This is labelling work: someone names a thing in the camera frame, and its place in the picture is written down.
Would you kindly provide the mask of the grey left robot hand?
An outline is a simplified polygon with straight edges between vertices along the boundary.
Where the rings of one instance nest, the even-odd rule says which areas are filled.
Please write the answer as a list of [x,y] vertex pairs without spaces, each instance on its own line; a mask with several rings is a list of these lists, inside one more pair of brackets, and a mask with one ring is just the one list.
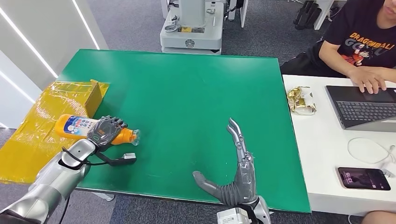
[[101,117],[88,131],[86,138],[91,141],[100,152],[106,151],[112,141],[120,134],[123,128],[128,127],[122,119],[110,115]]

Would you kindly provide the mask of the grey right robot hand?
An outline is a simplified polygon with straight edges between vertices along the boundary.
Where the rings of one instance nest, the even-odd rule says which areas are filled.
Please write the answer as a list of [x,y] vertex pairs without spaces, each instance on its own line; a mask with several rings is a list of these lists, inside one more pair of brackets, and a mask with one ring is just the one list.
[[196,184],[206,193],[227,206],[254,203],[258,199],[254,158],[247,150],[245,139],[237,122],[229,118],[227,131],[231,134],[236,148],[237,169],[234,180],[226,185],[217,185],[207,180],[199,171],[192,173]]

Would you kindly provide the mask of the person's hand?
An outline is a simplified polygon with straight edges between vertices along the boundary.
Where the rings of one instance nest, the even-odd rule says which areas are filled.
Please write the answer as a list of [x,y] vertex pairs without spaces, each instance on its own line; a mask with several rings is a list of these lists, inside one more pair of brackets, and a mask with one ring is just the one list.
[[347,76],[359,87],[361,92],[377,94],[380,89],[387,89],[383,76],[374,67],[355,67],[347,73]]

